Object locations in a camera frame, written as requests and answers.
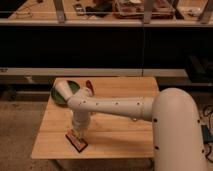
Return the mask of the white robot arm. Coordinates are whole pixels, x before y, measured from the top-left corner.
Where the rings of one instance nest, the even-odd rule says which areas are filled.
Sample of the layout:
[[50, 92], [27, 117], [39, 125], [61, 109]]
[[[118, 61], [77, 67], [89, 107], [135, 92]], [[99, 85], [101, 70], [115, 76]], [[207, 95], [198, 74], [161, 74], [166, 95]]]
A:
[[88, 127], [92, 112], [150, 121], [155, 171], [207, 171], [199, 111], [187, 92], [167, 88], [155, 97], [96, 98], [87, 87], [73, 92], [66, 81], [55, 89], [73, 111], [76, 131]]

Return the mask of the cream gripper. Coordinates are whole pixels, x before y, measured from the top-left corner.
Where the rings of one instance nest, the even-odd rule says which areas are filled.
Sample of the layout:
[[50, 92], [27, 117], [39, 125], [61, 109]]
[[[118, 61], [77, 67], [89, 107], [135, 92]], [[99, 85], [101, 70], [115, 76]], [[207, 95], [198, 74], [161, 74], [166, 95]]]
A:
[[86, 122], [73, 121], [72, 125], [73, 125], [73, 130], [74, 130], [75, 135], [78, 138], [83, 138], [89, 124], [90, 124], [89, 121], [86, 121]]

